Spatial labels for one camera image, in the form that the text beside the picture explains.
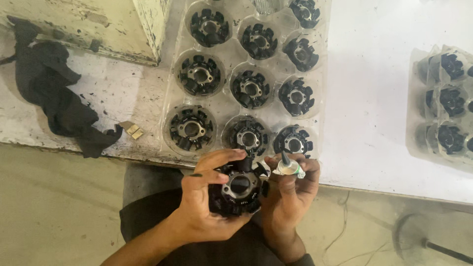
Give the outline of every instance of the white workbench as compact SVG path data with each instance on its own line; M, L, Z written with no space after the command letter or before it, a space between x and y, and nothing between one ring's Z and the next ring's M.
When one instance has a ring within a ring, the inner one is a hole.
M472 174L415 158L405 146L411 53L434 44L473 53L472 11L469 0L333 0L321 183L473 203ZM174 6L171 19L178 12ZM167 34L174 45L176 31ZM13 44L0 35L0 57L12 54ZM140 139L124 135L106 155L191 165L159 153L156 139L173 48L163 48L157 69L71 51L68 65L82 74L71 89L99 113L95 126L130 120L145 127ZM0 67L0 95L0 142L78 151L19 96L14 64Z
M324 184L473 203L473 175L411 156L411 53L473 53L470 0L334 0L321 162Z

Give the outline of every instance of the stacked plastic trays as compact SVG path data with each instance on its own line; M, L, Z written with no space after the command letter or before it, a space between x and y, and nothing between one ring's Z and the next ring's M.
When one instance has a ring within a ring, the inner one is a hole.
M188 0L161 119L163 152L318 158L330 1Z
M473 56L455 47L435 47L416 68L415 77L425 85L418 148L433 161L473 164Z

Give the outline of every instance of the concrete floor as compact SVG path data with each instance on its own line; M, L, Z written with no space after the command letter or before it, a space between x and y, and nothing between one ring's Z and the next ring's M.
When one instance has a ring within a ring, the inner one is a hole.
M117 160L0 145L0 265L99 265L124 244L124 171ZM298 231L318 266L467 265L412 247L400 259L394 224L419 212L430 239L473 256L472 208L456 204L323 187Z

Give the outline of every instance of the glue tube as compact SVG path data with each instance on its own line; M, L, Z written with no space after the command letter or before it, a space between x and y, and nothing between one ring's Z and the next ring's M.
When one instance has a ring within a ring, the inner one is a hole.
M278 168L273 173L276 175L295 175L299 179L306 176L300 165L295 160L289 159L285 151L282 151L282 160L279 161Z

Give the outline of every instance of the hand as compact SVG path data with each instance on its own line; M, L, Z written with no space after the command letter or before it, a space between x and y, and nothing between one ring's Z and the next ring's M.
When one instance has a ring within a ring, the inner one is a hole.
M285 263L295 262L305 253L305 246L297 235L296 226L307 213L319 189L320 166L303 154L289 154L306 172L304 179L294 175L271 174L268 198L262 200L263 232L268 244ZM281 155L264 158L271 171L277 168Z
M228 240L250 217L223 218L209 211L209 184L225 184L228 176L214 169L229 161L243 160L245 150L220 150L204 154L193 175L182 180L182 201L165 222L181 245L191 242Z

